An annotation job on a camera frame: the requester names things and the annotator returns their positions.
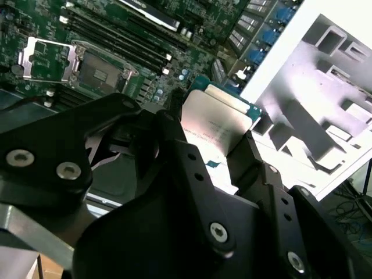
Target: silver screw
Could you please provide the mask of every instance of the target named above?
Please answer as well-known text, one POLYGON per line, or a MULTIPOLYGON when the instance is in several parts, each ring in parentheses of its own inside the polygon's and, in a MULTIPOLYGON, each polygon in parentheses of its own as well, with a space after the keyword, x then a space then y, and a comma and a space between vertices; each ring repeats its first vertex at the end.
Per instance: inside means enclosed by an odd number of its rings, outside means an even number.
POLYGON ((130 109, 134 108, 134 105, 129 101, 124 101, 123 105, 130 109))
POLYGON ((212 223, 210 225, 210 233, 219 243, 227 241, 227 231, 220 223, 212 223))
POLYGON ((81 175, 80 167, 72 162, 64 162, 58 165, 57 175, 65 180, 76 180, 81 175))
POLYGON ((27 150, 16 149, 6 156, 6 162, 12 167, 27 167, 34 163, 35 156, 27 150))
POLYGON ((305 273, 305 266, 303 264, 303 261, 299 256, 297 256, 296 253, 288 252, 288 260, 291 266, 297 270, 298 272, 305 273))
POLYGON ((303 192, 305 196, 310 196, 309 191, 306 190, 305 188, 301 188, 301 192, 303 192))
POLYGON ((273 173, 278 173, 278 170, 275 167, 269 166, 269 168, 270 168, 270 170, 273 171, 273 173))

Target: cable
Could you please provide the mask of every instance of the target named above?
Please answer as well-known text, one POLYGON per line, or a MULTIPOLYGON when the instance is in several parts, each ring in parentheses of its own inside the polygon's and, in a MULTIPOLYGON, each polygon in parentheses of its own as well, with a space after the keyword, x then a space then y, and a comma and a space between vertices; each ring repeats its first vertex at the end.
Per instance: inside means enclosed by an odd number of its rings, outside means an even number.
POLYGON ((372 170, 372 159, 368 163, 366 179, 364 181, 364 187, 363 187, 363 192, 362 192, 363 196, 367 195, 368 184, 370 182, 370 177, 371 177, 371 170, 372 170))
POLYGON ((333 194, 347 199, 347 201, 341 202, 337 207, 328 211, 344 234, 360 234, 360 232, 363 232, 363 226, 357 221, 366 217, 365 212, 360 209, 358 204, 362 197, 353 196, 343 184, 333 194))
POLYGON ((6 107, 6 108, 0 109, 0 115, 3 114, 3 113, 15 110, 17 108, 20 108, 21 106, 24 106, 28 103, 43 101, 45 98, 46 98, 46 96, 34 96, 34 97, 23 98, 23 99, 15 102, 15 103, 13 103, 12 105, 6 107))
POLYGON ((44 274, 42 272, 42 264, 40 254, 37 256, 37 270, 39 272, 39 279, 44 279, 44 274))

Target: black cable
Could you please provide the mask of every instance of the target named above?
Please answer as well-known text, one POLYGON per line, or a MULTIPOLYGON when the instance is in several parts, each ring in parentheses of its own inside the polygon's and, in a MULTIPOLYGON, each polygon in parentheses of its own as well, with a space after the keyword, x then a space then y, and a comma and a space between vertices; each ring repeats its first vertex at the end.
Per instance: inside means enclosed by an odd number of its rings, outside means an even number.
POLYGON ((367 195, 368 184, 370 182, 370 177, 371 177, 371 170, 372 170, 372 159, 368 163, 366 179, 364 181, 364 187, 363 187, 363 192, 362 192, 363 196, 367 195))
POLYGON ((17 109, 21 106, 24 106, 28 103, 43 101, 45 98, 46 98, 46 96, 34 96, 34 97, 23 98, 19 101, 16 101, 15 103, 13 103, 12 105, 10 105, 6 108, 0 109, 0 115, 3 114, 3 113, 15 110, 15 109, 17 109))
POLYGON ((42 272, 41 256, 40 254, 37 257, 37 270, 39 272, 39 279, 44 279, 44 274, 42 272))

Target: capacitor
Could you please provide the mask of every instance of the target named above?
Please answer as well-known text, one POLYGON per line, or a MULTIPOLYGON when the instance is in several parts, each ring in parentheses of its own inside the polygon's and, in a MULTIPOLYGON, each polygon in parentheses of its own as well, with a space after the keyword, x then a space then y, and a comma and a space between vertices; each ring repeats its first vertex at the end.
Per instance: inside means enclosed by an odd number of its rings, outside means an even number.
POLYGON ((181 30, 181 35, 182 35, 182 36, 186 36, 187 31, 188 31, 187 28, 185 28, 185 27, 182 28, 182 30, 181 30))
POLYGON ((10 67, 10 71, 17 77, 23 77, 24 68, 21 65, 13 65, 10 67))
POLYGON ((48 101, 45 101, 45 102, 44 102, 44 106, 45 106, 46 108, 51 108, 52 105, 53 105, 52 102, 48 102, 48 101))
POLYGON ((53 97, 55 94, 55 91, 53 89, 48 89, 46 91, 46 95, 49 96, 49 97, 53 97))
POLYGON ((191 37, 192 37, 192 32, 191 31, 187 31, 186 38, 191 39, 191 37))

